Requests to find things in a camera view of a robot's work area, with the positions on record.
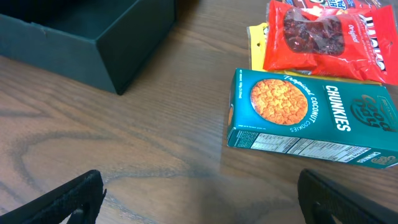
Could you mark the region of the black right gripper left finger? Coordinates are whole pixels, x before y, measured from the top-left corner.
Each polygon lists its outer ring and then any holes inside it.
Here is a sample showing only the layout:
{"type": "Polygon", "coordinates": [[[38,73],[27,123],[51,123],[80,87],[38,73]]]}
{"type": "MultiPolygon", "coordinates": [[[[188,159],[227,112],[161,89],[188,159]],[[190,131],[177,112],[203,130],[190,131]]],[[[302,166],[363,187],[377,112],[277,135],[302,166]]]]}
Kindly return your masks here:
{"type": "Polygon", "coordinates": [[[95,224],[106,189],[98,170],[90,170],[41,197],[1,215],[3,224],[95,224]]]}

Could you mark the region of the red Hello Panda box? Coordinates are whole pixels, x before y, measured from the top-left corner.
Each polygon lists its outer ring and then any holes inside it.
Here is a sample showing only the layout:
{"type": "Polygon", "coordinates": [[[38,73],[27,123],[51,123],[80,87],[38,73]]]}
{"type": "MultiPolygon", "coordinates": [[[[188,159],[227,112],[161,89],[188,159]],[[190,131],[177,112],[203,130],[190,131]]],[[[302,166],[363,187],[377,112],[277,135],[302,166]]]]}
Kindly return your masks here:
{"type": "Polygon", "coordinates": [[[290,4],[302,9],[320,7],[336,9],[377,9],[382,7],[378,0],[280,0],[282,3],[290,4]]]}

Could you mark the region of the dark green box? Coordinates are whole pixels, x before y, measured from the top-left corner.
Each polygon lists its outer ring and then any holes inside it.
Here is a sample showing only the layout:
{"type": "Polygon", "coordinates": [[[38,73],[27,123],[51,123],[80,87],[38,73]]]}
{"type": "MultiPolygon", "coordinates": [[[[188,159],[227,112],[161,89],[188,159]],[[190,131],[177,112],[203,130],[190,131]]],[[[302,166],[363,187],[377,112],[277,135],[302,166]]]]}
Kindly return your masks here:
{"type": "Polygon", "coordinates": [[[1,55],[120,95],[176,15],[175,0],[1,0],[1,55]]]}

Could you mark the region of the teal coconut cookie box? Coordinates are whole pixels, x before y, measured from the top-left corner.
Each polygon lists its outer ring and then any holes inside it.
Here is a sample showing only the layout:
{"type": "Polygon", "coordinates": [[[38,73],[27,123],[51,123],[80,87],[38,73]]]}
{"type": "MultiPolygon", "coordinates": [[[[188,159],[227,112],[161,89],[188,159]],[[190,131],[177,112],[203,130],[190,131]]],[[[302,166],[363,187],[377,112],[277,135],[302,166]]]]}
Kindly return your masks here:
{"type": "Polygon", "coordinates": [[[397,164],[397,110],[383,86],[239,68],[227,144],[385,169],[397,164]]]}

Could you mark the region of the red Hacks candy bag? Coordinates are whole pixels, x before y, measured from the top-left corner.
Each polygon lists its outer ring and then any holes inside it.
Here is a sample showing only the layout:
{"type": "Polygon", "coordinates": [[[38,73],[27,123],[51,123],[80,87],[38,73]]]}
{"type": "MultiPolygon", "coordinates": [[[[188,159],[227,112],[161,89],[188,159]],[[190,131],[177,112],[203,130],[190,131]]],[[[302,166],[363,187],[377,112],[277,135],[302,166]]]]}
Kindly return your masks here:
{"type": "Polygon", "coordinates": [[[264,69],[397,84],[397,30],[391,5],[314,16],[269,3],[264,69]]]}

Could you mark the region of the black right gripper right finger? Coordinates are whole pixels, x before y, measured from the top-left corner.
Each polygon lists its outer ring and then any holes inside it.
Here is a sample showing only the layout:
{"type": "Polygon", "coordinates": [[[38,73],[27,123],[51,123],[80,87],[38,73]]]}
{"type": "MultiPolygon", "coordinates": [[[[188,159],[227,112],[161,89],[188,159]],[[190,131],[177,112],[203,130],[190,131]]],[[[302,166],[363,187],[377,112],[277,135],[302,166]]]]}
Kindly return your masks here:
{"type": "Polygon", "coordinates": [[[311,169],[301,171],[297,190],[306,224],[397,223],[397,212],[311,169]]]}

